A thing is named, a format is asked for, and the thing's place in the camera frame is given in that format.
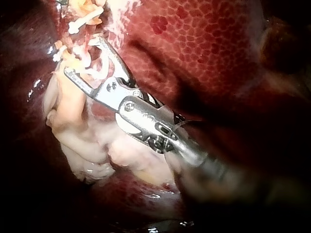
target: blood spot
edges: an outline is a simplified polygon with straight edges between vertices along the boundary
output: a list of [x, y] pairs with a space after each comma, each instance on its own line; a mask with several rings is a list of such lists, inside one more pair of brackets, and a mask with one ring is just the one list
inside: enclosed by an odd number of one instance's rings
[[188, 12], [186, 12], [185, 9], [182, 6], [179, 6], [177, 8], [176, 14], [178, 15], [178, 17], [180, 19], [184, 19], [184, 18], [186, 18], [188, 16]]
[[154, 33], [159, 35], [166, 31], [168, 21], [163, 16], [153, 16], [150, 20], [150, 26], [153, 29]]

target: metal screw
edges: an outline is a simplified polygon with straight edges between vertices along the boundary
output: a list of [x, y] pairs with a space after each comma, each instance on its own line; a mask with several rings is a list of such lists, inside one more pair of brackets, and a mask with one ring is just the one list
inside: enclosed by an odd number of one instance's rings
[[139, 91], [139, 90], [135, 90], [135, 91], [133, 92], [133, 95], [134, 95], [134, 96], [137, 96], [137, 97], [140, 96], [140, 91]]
[[134, 105], [133, 102], [127, 103], [127, 104], [125, 105], [125, 107], [124, 107], [125, 111], [127, 111], [127, 112], [133, 111], [134, 108], [135, 108], [135, 105]]
[[112, 82], [112, 84], [109, 83], [107, 85], [107, 91], [109, 91], [109, 92], [114, 91], [116, 88], [117, 88], [117, 84], [115, 82]]

